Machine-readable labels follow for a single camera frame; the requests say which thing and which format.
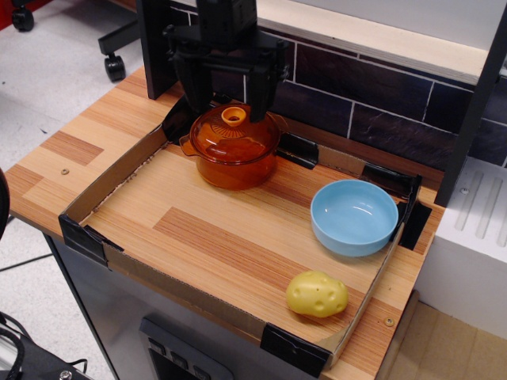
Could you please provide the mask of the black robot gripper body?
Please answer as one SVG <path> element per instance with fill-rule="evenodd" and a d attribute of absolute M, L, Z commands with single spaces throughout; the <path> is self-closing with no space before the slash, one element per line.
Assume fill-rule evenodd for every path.
<path fill-rule="evenodd" d="M 198 1 L 196 7 L 197 25 L 168 25 L 163 32 L 181 82 L 209 82 L 213 70 L 287 78 L 288 43 L 258 28 L 255 1 Z"/>

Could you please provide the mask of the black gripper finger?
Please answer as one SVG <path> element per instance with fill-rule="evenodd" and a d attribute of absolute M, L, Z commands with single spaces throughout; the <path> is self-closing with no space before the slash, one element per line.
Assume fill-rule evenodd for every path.
<path fill-rule="evenodd" d="M 190 108 L 197 114 L 206 112 L 213 96 L 211 70 L 183 55 L 175 55 L 173 65 Z"/>
<path fill-rule="evenodd" d="M 251 71 L 246 83 L 246 103 L 250 106 L 250 122 L 258 123 L 265 118 L 273 105 L 278 77 L 270 69 L 261 67 Z"/>

